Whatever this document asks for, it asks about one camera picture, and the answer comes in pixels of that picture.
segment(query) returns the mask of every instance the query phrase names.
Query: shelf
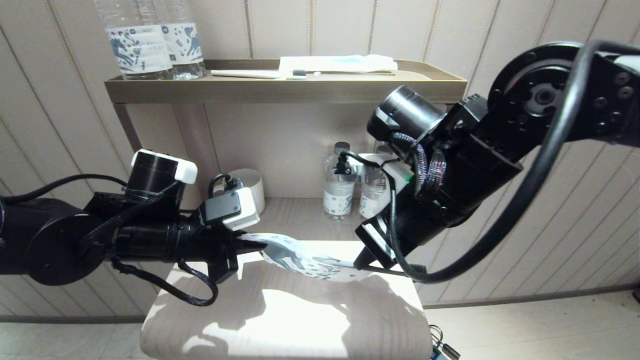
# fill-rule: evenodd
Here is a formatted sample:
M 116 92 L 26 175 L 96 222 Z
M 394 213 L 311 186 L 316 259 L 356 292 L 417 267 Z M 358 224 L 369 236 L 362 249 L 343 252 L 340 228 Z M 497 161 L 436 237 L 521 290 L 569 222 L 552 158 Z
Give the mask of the shelf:
M 250 233 L 278 233 L 297 240 L 360 241 L 355 229 L 363 218 L 358 213 L 359 202 L 353 201 L 351 216 L 342 222 L 326 218 L 322 199 L 265 199 L 260 222 L 245 229 Z
M 207 69 L 276 70 L 280 60 L 205 60 Z M 158 103 L 334 103 L 380 102 L 400 85 L 408 85 L 437 104 L 453 104 L 467 81 L 419 61 L 396 60 L 391 74 L 321 74 L 306 80 L 272 80 L 211 76 L 202 79 L 105 81 L 114 104 Z

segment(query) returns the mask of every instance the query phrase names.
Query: screw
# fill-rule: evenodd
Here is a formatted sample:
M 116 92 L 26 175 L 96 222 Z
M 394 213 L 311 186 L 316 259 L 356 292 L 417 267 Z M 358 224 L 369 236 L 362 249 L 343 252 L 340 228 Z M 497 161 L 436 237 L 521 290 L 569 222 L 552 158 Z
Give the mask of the screw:
M 620 122 L 621 119 L 622 119 L 622 114 L 617 111 L 614 111 L 609 114 L 609 122 L 611 124 L 617 124 Z
M 555 106 L 547 106 L 546 108 L 542 109 L 542 113 L 545 115 L 549 115 L 549 114 L 553 114 L 555 110 L 556 110 Z
M 501 92 L 500 90 L 498 90 L 498 89 L 493 89 L 493 90 L 491 91 L 491 93 L 489 94 L 489 98 L 492 98 L 492 99 L 497 100 L 497 99 L 500 99 L 500 96 L 501 96 L 501 95 L 502 95 L 502 92 Z
M 607 101 L 606 98 L 604 97 L 597 97 L 594 101 L 593 101 L 593 107 L 596 109 L 604 109 L 607 104 L 609 103 L 609 101 Z
M 537 74 L 531 74 L 529 76 L 529 85 L 535 85 L 538 83 L 538 75 Z
M 618 97 L 620 99 L 628 99 L 633 94 L 634 94 L 634 89 L 631 86 L 625 86 L 623 88 L 620 88 L 620 90 L 618 90 Z
M 627 83 L 627 81 L 629 81 L 629 73 L 628 72 L 619 72 L 616 74 L 616 77 L 614 78 L 613 82 L 616 83 L 616 85 L 624 85 Z
M 524 60 L 528 63 L 534 61 L 538 56 L 533 51 L 524 56 Z
M 607 123 L 606 122 L 599 122 L 596 124 L 594 130 L 596 133 L 601 134 L 603 133 L 605 130 L 607 130 Z
M 520 101 L 520 96 L 518 96 L 518 94 L 513 94 L 510 98 L 509 98 L 509 102 L 511 104 L 515 104 L 516 102 Z

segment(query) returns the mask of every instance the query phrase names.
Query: bottle label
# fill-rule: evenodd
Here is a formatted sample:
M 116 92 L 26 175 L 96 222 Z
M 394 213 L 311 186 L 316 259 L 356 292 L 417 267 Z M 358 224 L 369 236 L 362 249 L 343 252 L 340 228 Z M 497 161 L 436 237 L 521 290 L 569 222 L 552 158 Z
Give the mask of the bottle label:
M 324 192 L 324 210 L 331 215 L 346 215 L 351 212 L 352 195 L 331 195 Z
M 113 54 L 124 74 L 168 70 L 171 66 L 160 25 L 107 29 Z
M 202 61 L 200 35 L 193 22 L 166 24 L 162 27 L 172 64 L 193 64 Z
M 365 218 L 372 218 L 378 214 L 378 201 L 365 195 L 360 198 L 360 214 Z

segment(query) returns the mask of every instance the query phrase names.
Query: white stool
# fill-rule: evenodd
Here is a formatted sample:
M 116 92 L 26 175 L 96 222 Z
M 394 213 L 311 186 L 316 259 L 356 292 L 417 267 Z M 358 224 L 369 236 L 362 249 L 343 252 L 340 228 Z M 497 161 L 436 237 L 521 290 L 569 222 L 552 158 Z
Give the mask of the white stool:
M 355 259 L 359 241 L 305 241 L 338 259 Z M 205 263 L 191 263 L 206 273 Z M 374 274 L 331 282 L 239 256 L 240 271 L 219 285 L 209 307 L 161 291 L 141 333 L 142 351 L 164 359 L 428 359 L 429 324 L 411 280 Z M 211 292 L 176 267 L 167 281 L 188 294 Z

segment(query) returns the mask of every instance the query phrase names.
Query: baseboard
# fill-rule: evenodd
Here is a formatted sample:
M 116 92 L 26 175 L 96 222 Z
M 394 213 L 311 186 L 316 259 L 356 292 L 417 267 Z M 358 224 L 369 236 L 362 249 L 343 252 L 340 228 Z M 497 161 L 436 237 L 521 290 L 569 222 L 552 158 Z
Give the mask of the baseboard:
M 553 299 L 563 299 L 568 297 L 579 297 L 579 296 L 588 296 L 588 295 L 596 295 L 596 294 L 604 294 L 604 293 L 613 293 L 616 291 L 634 290 L 638 288 L 640 288 L 640 282 L 635 284 L 607 286 L 604 288 L 597 288 L 597 289 L 563 291 L 559 293 L 528 295 L 523 297 L 504 297 L 504 298 L 485 299 L 485 300 L 469 300 L 464 302 L 460 302 L 460 301 L 437 302 L 437 303 L 422 305 L 422 308 L 423 309 L 445 309 L 448 307 L 514 304 L 518 302 L 553 300 Z
M 143 323 L 146 316 L 0 316 L 0 322 L 20 323 Z

